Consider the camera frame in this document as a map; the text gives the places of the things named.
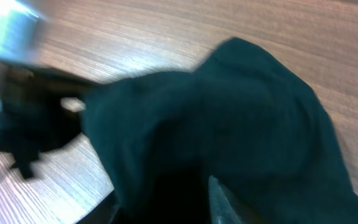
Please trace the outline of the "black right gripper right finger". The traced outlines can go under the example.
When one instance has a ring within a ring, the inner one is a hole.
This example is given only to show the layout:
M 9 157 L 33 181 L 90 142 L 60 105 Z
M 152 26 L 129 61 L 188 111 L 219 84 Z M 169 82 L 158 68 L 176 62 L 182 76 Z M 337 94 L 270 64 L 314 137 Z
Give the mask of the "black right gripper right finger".
M 212 224 L 244 224 L 240 201 L 213 175 L 208 179 L 208 195 Z

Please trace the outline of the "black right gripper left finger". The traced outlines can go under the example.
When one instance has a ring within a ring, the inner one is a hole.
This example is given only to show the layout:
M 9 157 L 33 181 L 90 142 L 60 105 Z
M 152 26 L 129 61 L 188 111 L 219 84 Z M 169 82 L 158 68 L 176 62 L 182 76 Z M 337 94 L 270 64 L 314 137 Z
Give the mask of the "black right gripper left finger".
M 115 192 L 112 191 L 76 224 L 114 224 L 117 223 L 118 213 L 119 202 Z

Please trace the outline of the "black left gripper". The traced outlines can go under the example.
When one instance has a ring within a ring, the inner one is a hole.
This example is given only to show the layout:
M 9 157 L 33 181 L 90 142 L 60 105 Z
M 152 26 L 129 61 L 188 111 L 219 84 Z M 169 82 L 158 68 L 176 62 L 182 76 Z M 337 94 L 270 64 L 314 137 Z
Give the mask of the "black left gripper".
M 81 115 L 62 99 L 83 100 L 100 83 L 54 67 L 0 58 L 0 152 L 13 156 L 23 179 L 35 174 L 41 153 L 60 149 L 81 133 Z

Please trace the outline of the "black shorts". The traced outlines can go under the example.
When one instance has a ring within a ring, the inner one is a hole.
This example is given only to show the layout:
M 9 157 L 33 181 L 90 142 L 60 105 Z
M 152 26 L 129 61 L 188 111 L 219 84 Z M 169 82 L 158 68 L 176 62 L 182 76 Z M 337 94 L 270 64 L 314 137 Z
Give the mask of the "black shorts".
M 358 196 L 314 91 L 233 37 L 192 72 L 125 78 L 64 98 L 119 202 L 117 223 L 211 223 L 213 175 L 244 223 L 358 223 Z

